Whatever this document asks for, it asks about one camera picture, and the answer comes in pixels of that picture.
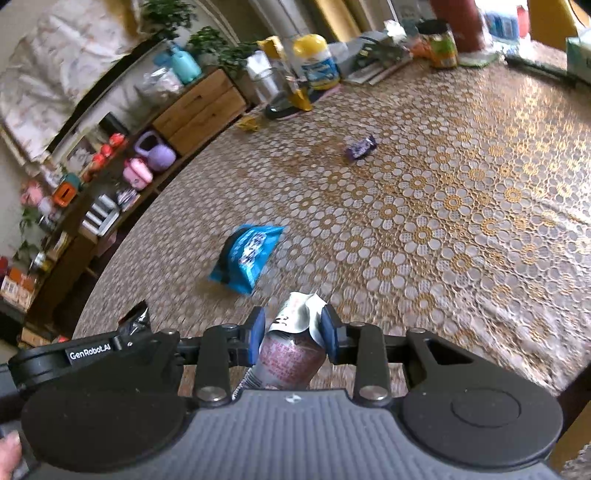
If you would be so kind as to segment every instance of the tablecloth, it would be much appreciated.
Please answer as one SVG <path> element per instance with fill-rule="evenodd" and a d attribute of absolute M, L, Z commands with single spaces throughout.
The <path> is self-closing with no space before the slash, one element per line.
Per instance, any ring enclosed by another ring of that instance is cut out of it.
<path fill-rule="evenodd" d="M 155 330 L 193 336 L 317 291 L 346 322 L 432 330 L 557 394 L 589 361 L 590 99 L 501 62 L 415 62 L 256 133 L 231 127 L 134 226 L 76 335 L 142 299 Z M 368 135 L 378 148 L 347 163 Z M 243 223 L 285 227 L 251 296 L 207 278 Z M 354 371 L 327 363 L 311 387 L 350 388 Z"/>

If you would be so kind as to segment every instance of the blue snack bag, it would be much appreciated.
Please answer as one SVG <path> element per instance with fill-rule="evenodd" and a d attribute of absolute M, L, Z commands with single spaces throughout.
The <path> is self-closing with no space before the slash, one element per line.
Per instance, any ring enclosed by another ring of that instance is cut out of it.
<path fill-rule="evenodd" d="M 241 225 L 224 243 L 209 278 L 251 294 L 282 232 L 280 226 Z"/>

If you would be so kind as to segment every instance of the purple kettlebell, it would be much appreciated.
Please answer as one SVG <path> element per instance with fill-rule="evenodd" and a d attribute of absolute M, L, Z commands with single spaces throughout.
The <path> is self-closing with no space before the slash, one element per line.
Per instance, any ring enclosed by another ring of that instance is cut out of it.
<path fill-rule="evenodd" d="M 158 145 L 147 151 L 141 148 L 140 145 L 149 137 L 154 137 Z M 138 155 L 146 158 L 148 167 L 152 171 L 164 171 L 177 159 L 177 154 L 174 150 L 165 145 L 160 136 L 153 130 L 149 130 L 139 137 L 134 148 Z"/>

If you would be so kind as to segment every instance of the yellow lid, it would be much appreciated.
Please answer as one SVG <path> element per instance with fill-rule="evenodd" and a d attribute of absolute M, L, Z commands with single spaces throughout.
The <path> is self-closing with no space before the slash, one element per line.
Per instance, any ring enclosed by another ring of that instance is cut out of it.
<path fill-rule="evenodd" d="M 294 42 L 294 53 L 298 57 L 308 57 L 325 51 L 328 47 L 324 37 L 311 33 L 298 38 Z"/>
<path fill-rule="evenodd" d="M 283 60 L 284 59 L 284 51 L 283 45 L 281 44 L 281 40 L 276 35 L 272 37 L 266 38 L 265 40 L 259 40 L 258 43 L 259 48 L 265 52 L 265 55 L 269 58 L 269 60 Z"/>

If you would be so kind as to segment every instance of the hand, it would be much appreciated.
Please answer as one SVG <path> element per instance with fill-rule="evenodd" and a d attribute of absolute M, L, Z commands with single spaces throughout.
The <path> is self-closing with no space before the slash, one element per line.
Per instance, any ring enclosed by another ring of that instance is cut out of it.
<path fill-rule="evenodd" d="M 18 432 L 11 432 L 0 440 L 0 480 L 11 480 L 12 472 L 21 461 L 21 456 L 21 439 Z"/>

